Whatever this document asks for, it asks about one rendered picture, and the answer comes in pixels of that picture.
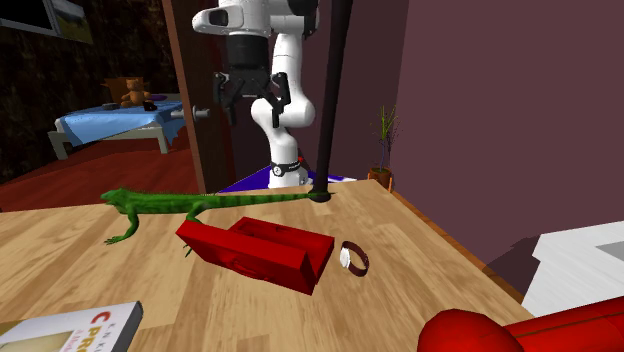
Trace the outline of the light wooden table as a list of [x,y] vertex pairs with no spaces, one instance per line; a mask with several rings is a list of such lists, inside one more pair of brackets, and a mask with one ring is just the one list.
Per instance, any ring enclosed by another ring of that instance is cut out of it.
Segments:
[[125,237],[128,220],[103,204],[0,213],[0,322],[138,301],[144,317],[129,352],[414,352],[422,326],[444,309],[502,325],[529,318],[377,183],[334,184],[331,193],[325,203],[201,215],[219,228],[248,216],[318,232],[368,254],[363,277],[332,256],[312,295],[189,253],[181,215],[144,215]]

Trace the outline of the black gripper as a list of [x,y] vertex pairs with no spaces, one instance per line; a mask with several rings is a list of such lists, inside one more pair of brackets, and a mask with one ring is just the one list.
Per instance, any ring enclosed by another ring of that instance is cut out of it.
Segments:
[[[230,125],[236,124],[234,104],[242,96],[261,96],[272,107],[272,127],[280,126],[280,115],[291,103],[288,75],[272,74],[269,80],[268,39],[258,35],[226,37],[228,74],[213,74],[213,100],[226,114]],[[275,95],[269,85],[278,88]]]

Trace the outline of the potted green plant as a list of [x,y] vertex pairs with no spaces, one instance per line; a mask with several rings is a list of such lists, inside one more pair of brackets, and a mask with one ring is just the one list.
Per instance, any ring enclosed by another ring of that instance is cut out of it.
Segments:
[[368,178],[378,182],[384,189],[393,190],[393,171],[391,170],[392,148],[399,135],[400,119],[396,114],[396,106],[387,109],[382,105],[378,113],[379,123],[376,125],[377,137],[381,146],[381,159],[368,171]]

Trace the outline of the white book with red lettering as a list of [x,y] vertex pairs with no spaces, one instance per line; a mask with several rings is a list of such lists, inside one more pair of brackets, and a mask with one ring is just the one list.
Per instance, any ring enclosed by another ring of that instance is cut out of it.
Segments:
[[0,323],[0,352],[127,352],[140,301]]

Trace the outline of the red sofa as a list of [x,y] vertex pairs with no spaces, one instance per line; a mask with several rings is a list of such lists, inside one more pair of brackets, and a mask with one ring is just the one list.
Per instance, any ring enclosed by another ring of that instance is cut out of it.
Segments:
[[444,310],[424,325],[416,352],[624,352],[624,296],[506,326]]

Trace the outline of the green iguana toy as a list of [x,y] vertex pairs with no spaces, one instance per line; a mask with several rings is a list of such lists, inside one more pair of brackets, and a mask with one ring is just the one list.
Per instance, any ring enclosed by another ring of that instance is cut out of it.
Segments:
[[134,191],[125,188],[110,190],[100,198],[126,215],[130,225],[123,235],[104,241],[107,245],[121,242],[135,234],[140,214],[182,214],[189,221],[199,223],[197,216],[213,208],[229,208],[255,204],[284,202],[318,197],[318,193],[292,193],[268,195],[218,195],[218,194],[169,194]]

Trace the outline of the white table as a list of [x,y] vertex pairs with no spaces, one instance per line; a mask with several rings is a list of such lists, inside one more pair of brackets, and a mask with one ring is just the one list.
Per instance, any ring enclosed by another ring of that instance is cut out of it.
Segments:
[[540,236],[522,306],[539,317],[624,296],[624,221]]

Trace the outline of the bed with blue cover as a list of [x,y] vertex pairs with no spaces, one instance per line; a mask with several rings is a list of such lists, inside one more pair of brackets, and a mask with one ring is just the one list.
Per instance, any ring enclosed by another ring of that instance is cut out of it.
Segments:
[[146,91],[141,77],[107,78],[113,101],[71,112],[55,120],[48,133],[60,160],[68,158],[64,145],[81,146],[102,140],[154,139],[160,152],[169,146],[185,126],[182,102],[176,94],[154,95]]

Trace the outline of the black floor lamp pole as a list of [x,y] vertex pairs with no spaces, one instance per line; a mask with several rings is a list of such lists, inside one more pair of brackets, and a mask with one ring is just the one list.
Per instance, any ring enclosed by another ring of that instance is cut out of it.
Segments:
[[331,31],[328,51],[327,76],[320,128],[316,177],[310,199],[317,203],[331,199],[328,191],[328,174],[333,142],[335,116],[339,97],[344,49],[354,0],[332,0]]

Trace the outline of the dark red band wristwatch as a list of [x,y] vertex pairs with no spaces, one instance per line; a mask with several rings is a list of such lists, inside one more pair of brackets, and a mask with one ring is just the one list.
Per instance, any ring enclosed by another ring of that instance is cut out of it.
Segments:
[[[352,255],[355,255],[361,262],[360,266],[353,262]],[[367,253],[352,241],[343,241],[341,243],[339,262],[343,268],[348,269],[351,274],[357,277],[366,276],[370,268],[370,260]]]

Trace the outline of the red open box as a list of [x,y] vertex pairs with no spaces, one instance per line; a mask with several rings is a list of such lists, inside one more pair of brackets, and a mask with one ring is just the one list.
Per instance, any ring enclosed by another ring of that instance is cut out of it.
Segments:
[[206,262],[307,295],[335,245],[332,236],[250,217],[228,229],[186,220],[176,234]]

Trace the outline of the blue patterned robot stand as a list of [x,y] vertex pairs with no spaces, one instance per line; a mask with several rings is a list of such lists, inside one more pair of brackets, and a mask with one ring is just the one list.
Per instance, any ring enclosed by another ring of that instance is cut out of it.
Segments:
[[[308,171],[307,169],[305,169],[304,167],[300,167],[299,169],[303,169],[305,171],[307,171],[308,174],[308,183],[307,184],[312,184],[314,182],[314,179],[316,177],[316,173],[312,170],[312,171]],[[226,187],[225,189],[222,189],[220,191],[218,191],[218,193],[229,193],[229,192],[241,192],[241,191],[251,191],[251,190],[261,190],[261,189],[269,189],[269,184],[270,184],[270,178],[273,175],[273,171],[271,169],[270,166],[267,166],[265,168],[262,168],[258,171],[256,171],[255,173],[251,174],[250,176],[247,176],[239,181],[237,181],[236,183]],[[355,178],[350,178],[350,177],[345,177],[345,176],[337,176],[337,175],[332,175],[332,174],[328,174],[328,183],[340,183],[340,182],[352,182],[352,181],[357,181],[357,179]],[[294,186],[299,186],[300,184],[293,184],[290,186],[278,186],[278,188],[283,188],[283,187],[294,187]]]

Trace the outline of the grey framed wall picture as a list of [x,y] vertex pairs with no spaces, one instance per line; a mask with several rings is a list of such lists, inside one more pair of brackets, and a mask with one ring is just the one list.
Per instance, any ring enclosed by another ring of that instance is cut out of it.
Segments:
[[0,26],[59,36],[51,0],[0,0]]

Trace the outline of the yellow green wall picture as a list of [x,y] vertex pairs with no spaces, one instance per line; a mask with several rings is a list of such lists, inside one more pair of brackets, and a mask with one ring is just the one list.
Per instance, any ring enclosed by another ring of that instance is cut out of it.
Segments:
[[93,43],[84,8],[69,0],[51,0],[52,8],[63,38],[87,44]]

